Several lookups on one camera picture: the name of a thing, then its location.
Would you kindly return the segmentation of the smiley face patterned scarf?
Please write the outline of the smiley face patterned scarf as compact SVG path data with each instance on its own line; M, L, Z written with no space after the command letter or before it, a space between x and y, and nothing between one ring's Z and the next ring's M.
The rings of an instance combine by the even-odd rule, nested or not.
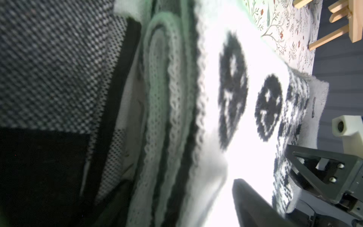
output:
M142 24L145 145L128 227L249 227L233 197L244 181L284 218L310 76L263 36L281 1L118 1Z

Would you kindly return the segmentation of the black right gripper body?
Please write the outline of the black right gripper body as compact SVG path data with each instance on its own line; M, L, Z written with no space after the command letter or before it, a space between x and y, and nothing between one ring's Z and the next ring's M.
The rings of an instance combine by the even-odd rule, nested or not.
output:
M358 220L363 218L363 160L354 155L288 145L296 168L292 180L303 190Z

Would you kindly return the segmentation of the grey black checked scarf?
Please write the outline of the grey black checked scarf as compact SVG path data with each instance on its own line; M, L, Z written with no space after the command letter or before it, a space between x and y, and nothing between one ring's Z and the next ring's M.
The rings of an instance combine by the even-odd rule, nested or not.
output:
M131 1L1 1L1 226L89 225L123 184Z

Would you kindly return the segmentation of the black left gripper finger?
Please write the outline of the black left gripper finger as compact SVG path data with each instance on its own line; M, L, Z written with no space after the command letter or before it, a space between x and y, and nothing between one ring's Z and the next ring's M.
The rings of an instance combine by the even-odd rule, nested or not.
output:
M233 200L241 227L292 227L243 179L233 182Z

